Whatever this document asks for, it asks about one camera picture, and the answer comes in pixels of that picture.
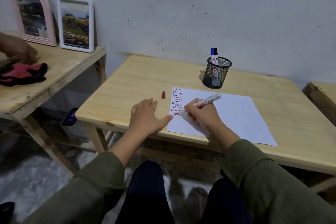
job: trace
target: smartphone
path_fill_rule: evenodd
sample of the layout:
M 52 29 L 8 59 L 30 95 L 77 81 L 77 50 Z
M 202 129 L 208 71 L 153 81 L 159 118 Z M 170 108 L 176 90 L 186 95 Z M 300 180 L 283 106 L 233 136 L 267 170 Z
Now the smartphone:
M 69 114 L 65 117 L 65 119 L 62 122 L 62 126 L 72 126 L 76 122 L 76 116 L 75 113 L 78 110 L 78 108 L 72 108 Z

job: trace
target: hand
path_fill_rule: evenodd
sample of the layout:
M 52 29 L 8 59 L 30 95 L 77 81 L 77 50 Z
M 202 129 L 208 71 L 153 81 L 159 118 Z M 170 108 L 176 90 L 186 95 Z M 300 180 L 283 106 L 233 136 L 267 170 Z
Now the hand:
M 195 98 L 193 101 L 184 106 L 188 111 L 188 117 L 199 123 L 212 136 L 215 136 L 215 130 L 220 126 L 225 126 L 219 117 L 216 107 L 213 103 L 209 103 L 200 109 L 194 106 L 201 99 Z
M 133 105 L 129 130 L 140 133 L 147 138 L 162 130 L 172 119 L 172 115 L 167 115 L 162 119 L 157 119 L 154 111 L 158 102 L 153 99 L 144 99 L 140 103 Z
M 9 58 L 18 57 L 20 63 L 32 65 L 37 62 L 37 50 L 16 36 L 1 34 L 0 51 Z

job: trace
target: picture frame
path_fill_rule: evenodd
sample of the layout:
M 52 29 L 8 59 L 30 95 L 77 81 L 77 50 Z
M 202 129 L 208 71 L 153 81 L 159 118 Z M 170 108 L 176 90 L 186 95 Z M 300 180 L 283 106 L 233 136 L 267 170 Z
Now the picture frame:
M 94 52 L 92 0 L 57 0 L 59 44 L 62 48 Z
M 48 0 L 12 0 L 22 39 L 57 46 L 53 14 Z

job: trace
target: wire mesh cup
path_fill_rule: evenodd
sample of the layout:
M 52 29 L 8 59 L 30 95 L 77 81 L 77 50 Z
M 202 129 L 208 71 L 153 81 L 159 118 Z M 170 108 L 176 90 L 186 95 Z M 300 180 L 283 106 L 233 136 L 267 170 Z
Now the wire mesh cup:
M 207 69 L 202 80 L 203 84 L 211 89 L 220 89 L 230 66 L 232 66 L 232 62 L 226 58 L 218 57 L 218 65 L 212 64 L 211 58 L 208 58 Z

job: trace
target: paper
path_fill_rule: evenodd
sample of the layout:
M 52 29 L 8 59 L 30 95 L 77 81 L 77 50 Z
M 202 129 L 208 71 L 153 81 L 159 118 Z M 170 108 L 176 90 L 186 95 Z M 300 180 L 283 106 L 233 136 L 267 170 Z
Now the paper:
M 178 116 L 177 112 L 191 100 L 205 99 L 215 93 L 173 88 L 170 114 L 174 115 L 174 119 L 168 124 L 167 131 L 210 137 L 201 125 L 193 122 L 186 115 Z M 250 97 L 223 93 L 221 95 L 222 98 L 216 100 L 214 105 L 225 125 L 240 138 L 252 143 L 278 146 Z

